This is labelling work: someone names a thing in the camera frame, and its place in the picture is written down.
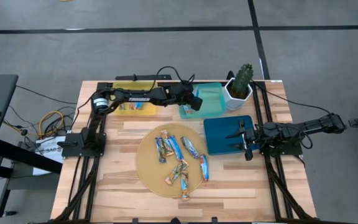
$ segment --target yellow cable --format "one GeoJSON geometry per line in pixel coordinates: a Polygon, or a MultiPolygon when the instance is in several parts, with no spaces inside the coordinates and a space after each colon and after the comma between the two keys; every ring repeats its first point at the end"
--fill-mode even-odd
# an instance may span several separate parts
{"type": "MultiPolygon", "coordinates": [[[[30,133],[30,132],[27,132],[27,134],[31,134],[31,135],[34,135],[34,136],[38,136],[40,139],[43,139],[45,135],[54,133],[56,130],[48,131],[47,133],[43,133],[43,132],[42,132],[42,123],[44,122],[44,120],[50,118],[50,117],[53,116],[54,114],[60,115],[60,122],[59,122],[59,124],[58,124],[58,126],[57,126],[57,128],[60,128],[60,126],[63,124],[64,115],[63,115],[61,112],[59,112],[59,111],[51,111],[51,112],[47,113],[45,116],[43,116],[43,117],[41,118],[40,123],[39,123],[39,125],[38,125],[39,134],[37,134],[37,133],[30,133]]],[[[18,133],[22,134],[22,130],[21,130],[21,129],[19,129],[19,128],[17,128],[17,127],[15,127],[15,126],[13,126],[13,125],[11,125],[11,124],[5,122],[5,121],[3,121],[3,123],[6,124],[8,127],[14,129],[14,130],[17,131],[18,133]]]]}
{"type": "Polygon", "coordinates": [[[60,115],[60,122],[59,122],[57,128],[60,128],[60,126],[63,124],[64,115],[60,111],[51,111],[51,112],[47,113],[44,117],[41,118],[40,123],[38,124],[38,130],[39,130],[40,139],[43,139],[45,135],[52,134],[52,133],[54,133],[56,131],[56,130],[52,130],[52,131],[49,131],[47,133],[42,132],[42,123],[44,122],[45,119],[49,118],[53,114],[59,114],[60,115]]]}
{"type": "MultiPolygon", "coordinates": [[[[19,128],[17,128],[17,127],[15,127],[15,126],[13,126],[13,125],[11,125],[11,124],[5,122],[5,121],[3,121],[3,123],[6,124],[6,126],[12,128],[12,129],[14,129],[14,130],[17,131],[18,133],[22,134],[22,130],[21,130],[21,129],[19,129],[19,128]]],[[[38,137],[39,137],[39,135],[38,135],[37,133],[29,133],[29,132],[27,132],[27,134],[31,134],[31,135],[34,135],[34,136],[38,136],[38,137]]]]}

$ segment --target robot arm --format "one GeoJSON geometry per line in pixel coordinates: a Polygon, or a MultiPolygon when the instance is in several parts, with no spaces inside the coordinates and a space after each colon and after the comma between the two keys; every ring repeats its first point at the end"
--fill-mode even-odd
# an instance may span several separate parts
{"type": "Polygon", "coordinates": [[[58,142],[58,145],[63,147],[63,156],[103,154],[106,137],[104,133],[97,133],[98,126],[107,114],[126,102],[148,102],[157,106],[189,104],[192,109],[198,111],[203,100],[194,96],[193,85],[187,81],[151,90],[99,90],[91,97],[91,116],[87,127],[84,127],[80,134],[67,134],[65,142],[58,142]],[[110,96],[115,96],[115,99],[109,105],[110,96]]]}
{"type": "Polygon", "coordinates": [[[283,152],[284,154],[290,154],[286,150],[291,147],[298,147],[300,144],[303,145],[302,140],[305,137],[310,138],[310,134],[321,132],[339,134],[346,129],[341,117],[333,113],[319,119],[297,124],[269,122],[259,127],[258,130],[253,128],[244,129],[243,123],[243,121],[240,121],[240,129],[236,133],[227,136],[227,138],[243,136],[243,144],[237,144],[234,147],[245,150],[248,161],[252,159],[252,150],[250,148],[256,145],[261,151],[271,156],[277,156],[283,152]]]}

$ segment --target candy bar wrapper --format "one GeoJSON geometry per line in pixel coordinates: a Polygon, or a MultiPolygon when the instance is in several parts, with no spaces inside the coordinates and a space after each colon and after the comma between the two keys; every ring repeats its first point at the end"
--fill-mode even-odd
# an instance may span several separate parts
{"type": "Polygon", "coordinates": [[[155,145],[157,147],[158,160],[160,161],[160,163],[166,163],[167,161],[165,160],[165,147],[159,140],[159,138],[155,138],[155,145]]]}
{"type": "Polygon", "coordinates": [[[181,198],[183,200],[189,200],[190,196],[189,196],[189,183],[188,183],[188,174],[187,172],[182,172],[181,173],[181,179],[180,179],[180,183],[181,183],[181,198]]]}
{"type": "Polygon", "coordinates": [[[165,155],[166,156],[173,155],[174,154],[173,147],[169,143],[169,140],[168,140],[169,139],[169,134],[168,134],[167,130],[161,131],[161,138],[163,139],[164,146],[165,146],[165,155]]]}
{"type": "Polygon", "coordinates": [[[185,114],[191,114],[191,109],[188,105],[183,105],[183,110],[185,110],[185,114]]]}
{"type": "Polygon", "coordinates": [[[193,158],[198,159],[199,158],[199,154],[196,150],[196,148],[194,147],[194,145],[191,143],[191,141],[187,138],[187,137],[182,137],[181,141],[183,143],[183,145],[185,146],[185,148],[190,152],[190,154],[193,156],[193,158]]]}
{"type": "Polygon", "coordinates": [[[171,144],[173,151],[177,157],[177,159],[180,161],[183,159],[183,154],[181,153],[180,147],[178,145],[177,140],[174,136],[169,136],[169,143],[171,144]]]}
{"type": "Polygon", "coordinates": [[[205,154],[200,155],[201,161],[201,171],[203,172],[203,177],[205,181],[209,179],[209,172],[208,172],[208,161],[206,160],[205,154]]]}
{"type": "Polygon", "coordinates": [[[162,130],[161,131],[161,137],[162,137],[162,139],[167,140],[169,138],[168,131],[167,130],[162,130]]]}
{"type": "Polygon", "coordinates": [[[134,109],[135,109],[135,110],[141,110],[141,109],[142,109],[142,106],[143,106],[143,103],[142,103],[142,102],[136,102],[136,103],[134,103],[134,109]]]}
{"type": "Polygon", "coordinates": [[[158,146],[163,148],[165,157],[174,155],[173,151],[167,149],[166,144],[164,143],[164,140],[161,137],[156,137],[155,142],[157,141],[158,141],[158,146]]]}
{"type": "Polygon", "coordinates": [[[174,181],[179,177],[180,172],[185,170],[188,167],[188,163],[186,161],[180,161],[179,164],[173,169],[172,173],[165,178],[167,184],[171,185],[174,181]]]}

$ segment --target white pot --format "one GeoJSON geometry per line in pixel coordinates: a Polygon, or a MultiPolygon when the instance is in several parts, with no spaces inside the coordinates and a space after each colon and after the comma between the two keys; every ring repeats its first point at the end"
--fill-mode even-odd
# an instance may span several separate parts
{"type": "Polygon", "coordinates": [[[233,98],[230,95],[229,90],[227,89],[229,84],[232,83],[233,81],[234,81],[234,78],[231,78],[227,82],[227,84],[224,86],[224,90],[223,90],[224,101],[226,102],[226,108],[228,110],[236,110],[236,109],[240,108],[242,105],[244,105],[244,103],[246,103],[246,101],[248,100],[250,95],[252,95],[252,88],[248,84],[248,95],[247,95],[247,97],[245,99],[233,98]]]}

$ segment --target round wooden tray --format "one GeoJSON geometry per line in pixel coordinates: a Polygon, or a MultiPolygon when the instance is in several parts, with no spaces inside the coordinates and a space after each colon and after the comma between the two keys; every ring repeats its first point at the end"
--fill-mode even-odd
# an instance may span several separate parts
{"type": "Polygon", "coordinates": [[[180,177],[172,184],[168,185],[164,180],[172,173],[172,170],[179,163],[175,155],[167,157],[167,163],[161,164],[158,161],[157,147],[155,138],[161,136],[160,132],[167,130],[169,135],[175,136],[182,154],[189,163],[186,171],[188,172],[189,192],[196,190],[203,181],[200,168],[200,159],[194,159],[182,144],[180,138],[186,136],[197,149],[199,154],[206,154],[206,144],[204,139],[193,129],[182,124],[164,124],[156,127],[149,132],[139,145],[137,150],[136,167],[137,173],[143,184],[152,192],[163,197],[180,197],[181,186],[180,177]]]}

